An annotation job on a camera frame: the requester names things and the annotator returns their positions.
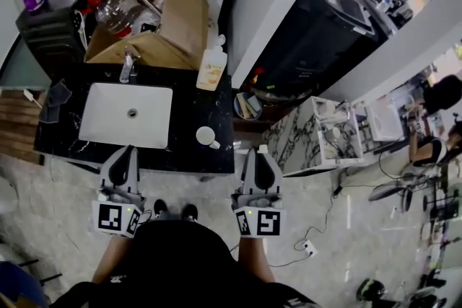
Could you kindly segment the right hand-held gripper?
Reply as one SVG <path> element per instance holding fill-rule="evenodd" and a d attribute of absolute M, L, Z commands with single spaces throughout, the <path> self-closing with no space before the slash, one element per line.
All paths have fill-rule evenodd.
<path fill-rule="evenodd" d="M 242 238 L 278 237 L 286 218 L 279 187 L 282 171 L 272 155 L 250 149 L 241 186 L 231 195 L 232 210 Z"/>

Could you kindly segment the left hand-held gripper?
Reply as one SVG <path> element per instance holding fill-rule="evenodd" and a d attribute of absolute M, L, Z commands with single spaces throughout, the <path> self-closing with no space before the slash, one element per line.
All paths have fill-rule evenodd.
<path fill-rule="evenodd" d="M 137 148 L 125 146 L 111 154 L 101 167 L 100 179 L 103 187 L 92 202 L 94 228 L 105 234 L 133 238 L 146 201 L 138 193 Z"/>

